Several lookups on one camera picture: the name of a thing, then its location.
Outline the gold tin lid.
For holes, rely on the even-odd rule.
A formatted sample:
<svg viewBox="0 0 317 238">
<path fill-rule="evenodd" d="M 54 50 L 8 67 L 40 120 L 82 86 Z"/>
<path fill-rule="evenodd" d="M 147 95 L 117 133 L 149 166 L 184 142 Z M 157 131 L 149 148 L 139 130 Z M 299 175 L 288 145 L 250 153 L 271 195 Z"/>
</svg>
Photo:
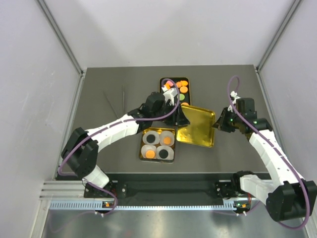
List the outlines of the gold tin lid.
<svg viewBox="0 0 317 238">
<path fill-rule="evenodd" d="M 190 124 L 178 128 L 177 141 L 203 147 L 213 147 L 214 128 L 212 126 L 215 123 L 215 112 L 190 105 L 182 105 L 181 109 Z"/>
</svg>

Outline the orange star cookie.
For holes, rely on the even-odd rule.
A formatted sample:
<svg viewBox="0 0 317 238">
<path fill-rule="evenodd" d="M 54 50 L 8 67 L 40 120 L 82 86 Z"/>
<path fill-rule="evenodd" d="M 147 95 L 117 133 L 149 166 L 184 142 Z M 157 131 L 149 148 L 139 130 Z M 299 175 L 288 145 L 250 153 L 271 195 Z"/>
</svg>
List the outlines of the orange star cookie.
<svg viewBox="0 0 317 238">
<path fill-rule="evenodd" d="M 164 143 L 165 145 L 170 145 L 170 144 L 172 143 L 172 139 L 171 139 L 170 137 L 165 137 L 165 138 L 163 139 L 163 143 Z"/>
</svg>

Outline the black round cookie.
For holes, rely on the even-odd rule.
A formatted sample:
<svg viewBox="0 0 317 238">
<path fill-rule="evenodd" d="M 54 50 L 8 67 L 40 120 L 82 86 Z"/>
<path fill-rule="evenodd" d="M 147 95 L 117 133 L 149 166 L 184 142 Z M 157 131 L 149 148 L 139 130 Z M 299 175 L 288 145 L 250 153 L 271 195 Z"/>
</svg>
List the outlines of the black round cookie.
<svg viewBox="0 0 317 238">
<path fill-rule="evenodd" d="M 148 144 L 153 144 L 155 141 L 156 141 L 156 136 L 155 136 L 155 135 L 153 135 L 153 134 L 148 134 L 148 135 L 146 136 L 146 142 L 147 142 Z"/>
<path fill-rule="evenodd" d="M 169 152 L 166 149 L 161 149 L 158 155 L 161 159 L 166 159 L 169 156 Z"/>
</svg>

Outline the orange round cookie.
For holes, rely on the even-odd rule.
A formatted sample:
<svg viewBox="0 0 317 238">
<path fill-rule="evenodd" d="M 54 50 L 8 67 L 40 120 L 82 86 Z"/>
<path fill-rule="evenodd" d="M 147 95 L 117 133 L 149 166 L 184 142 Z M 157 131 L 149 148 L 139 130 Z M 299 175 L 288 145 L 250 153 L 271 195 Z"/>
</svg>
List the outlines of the orange round cookie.
<svg viewBox="0 0 317 238">
<path fill-rule="evenodd" d="M 156 157 L 156 152 L 154 150 L 148 150 L 145 153 L 147 159 L 154 159 Z"/>
</svg>

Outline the metal tongs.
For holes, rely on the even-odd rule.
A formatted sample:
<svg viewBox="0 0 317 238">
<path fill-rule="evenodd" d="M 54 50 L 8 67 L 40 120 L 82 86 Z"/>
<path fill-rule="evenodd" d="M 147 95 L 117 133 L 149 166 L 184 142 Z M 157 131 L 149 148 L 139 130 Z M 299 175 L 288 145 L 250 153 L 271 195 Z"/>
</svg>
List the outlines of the metal tongs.
<svg viewBox="0 0 317 238">
<path fill-rule="evenodd" d="M 124 84 L 120 86 L 106 87 L 103 90 L 103 96 L 117 119 L 125 114 Z"/>
</svg>

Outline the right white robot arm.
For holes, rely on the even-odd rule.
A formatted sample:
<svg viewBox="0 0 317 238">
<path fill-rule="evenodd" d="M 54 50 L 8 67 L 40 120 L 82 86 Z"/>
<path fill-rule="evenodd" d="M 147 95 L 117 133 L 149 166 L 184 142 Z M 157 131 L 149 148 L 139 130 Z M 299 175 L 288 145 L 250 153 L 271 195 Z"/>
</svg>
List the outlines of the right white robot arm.
<svg viewBox="0 0 317 238">
<path fill-rule="evenodd" d="M 254 99 L 241 98 L 235 91 L 228 96 L 230 105 L 223 109 L 213 128 L 228 133 L 240 131 L 258 153 L 272 181 L 267 183 L 251 171 L 238 171 L 231 177 L 232 192 L 257 198 L 276 222 L 295 218 L 307 221 L 313 212 L 317 185 L 306 181 L 291 165 L 268 120 L 257 117 Z"/>
</svg>

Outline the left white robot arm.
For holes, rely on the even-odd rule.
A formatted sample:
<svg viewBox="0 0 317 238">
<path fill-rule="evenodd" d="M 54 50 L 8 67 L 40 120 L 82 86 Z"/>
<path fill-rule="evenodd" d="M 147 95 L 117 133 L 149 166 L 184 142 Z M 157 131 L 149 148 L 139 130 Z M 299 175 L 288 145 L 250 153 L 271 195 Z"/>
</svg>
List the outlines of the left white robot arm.
<svg viewBox="0 0 317 238">
<path fill-rule="evenodd" d="M 68 165 L 72 175 L 86 181 L 100 196 L 110 195 L 112 184 L 97 165 L 98 153 L 114 142 L 143 132 L 155 121 L 164 121 L 172 117 L 179 105 L 178 89 L 172 88 L 164 93 L 153 92 L 140 107 L 111 123 L 95 129 L 75 129 L 61 153 L 62 162 L 58 174 L 64 176 L 62 168 Z"/>
</svg>

